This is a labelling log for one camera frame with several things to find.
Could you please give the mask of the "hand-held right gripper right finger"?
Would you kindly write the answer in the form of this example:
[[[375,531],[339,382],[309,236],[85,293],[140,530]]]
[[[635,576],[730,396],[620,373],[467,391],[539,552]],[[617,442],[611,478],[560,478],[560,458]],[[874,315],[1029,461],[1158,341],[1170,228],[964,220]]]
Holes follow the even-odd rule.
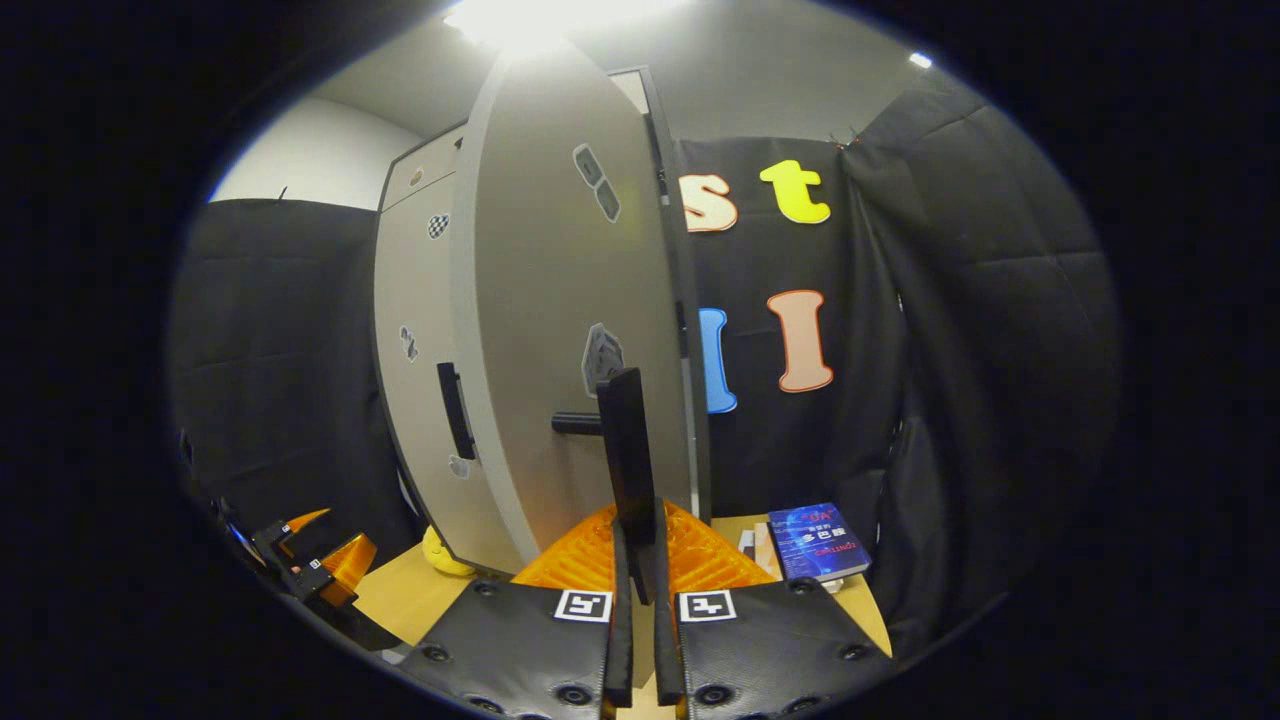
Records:
[[[655,502],[655,697],[681,717],[805,717],[893,675],[887,644],[812,578],[776,582]]]

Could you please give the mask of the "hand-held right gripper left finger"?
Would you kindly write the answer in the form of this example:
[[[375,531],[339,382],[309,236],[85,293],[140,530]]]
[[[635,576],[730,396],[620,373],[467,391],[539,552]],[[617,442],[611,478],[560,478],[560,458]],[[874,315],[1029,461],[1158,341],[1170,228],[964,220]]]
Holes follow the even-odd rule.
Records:
[[[470,582],[401,651],[416,685],[485,717],[613,717],[634,702],[634,597],[607,506],[515,578]]]

